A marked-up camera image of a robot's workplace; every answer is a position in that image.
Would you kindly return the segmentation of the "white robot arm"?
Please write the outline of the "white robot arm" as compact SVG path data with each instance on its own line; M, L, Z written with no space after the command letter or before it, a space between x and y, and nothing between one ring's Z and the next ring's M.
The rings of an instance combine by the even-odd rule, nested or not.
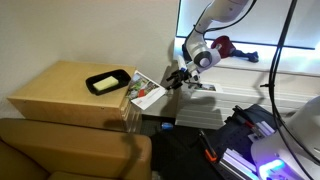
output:
M221 60L219 49L210 48L205 42L205 34L216 29L212 24L218 22L220 30L231 27L247 15L256 2L257 0L212 0L182 45L185 66L167 78L171 83L169 87L177 89L185 82L197 84L199 74ZM264 85L272 101L276 132L251 146L251 155L261 180L319 180L319 99L315 97L308 101L287 122L282 119L274 103L278 65L296 4L297 0L291 0L271 61L269 79Z

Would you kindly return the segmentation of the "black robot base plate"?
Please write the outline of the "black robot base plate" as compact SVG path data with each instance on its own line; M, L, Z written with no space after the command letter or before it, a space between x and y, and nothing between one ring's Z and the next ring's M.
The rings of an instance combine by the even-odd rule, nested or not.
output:
M213 136L206 135L218 156L217 161L207 160L202 143L201 155L218 180L260 180L251 147L255 141L275 132L273 115L256 104L247 109L235 106L233 111L222 128Z

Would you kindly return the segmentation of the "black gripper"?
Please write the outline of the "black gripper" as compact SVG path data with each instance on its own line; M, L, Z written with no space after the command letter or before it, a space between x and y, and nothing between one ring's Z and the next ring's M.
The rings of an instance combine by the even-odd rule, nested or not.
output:
M171 76L166 79L166 81L172 81L172 85L169 86L169 90L176 90L180 88L184 82L197 83L198 77L193 76L187 69L182 68L174 71Z

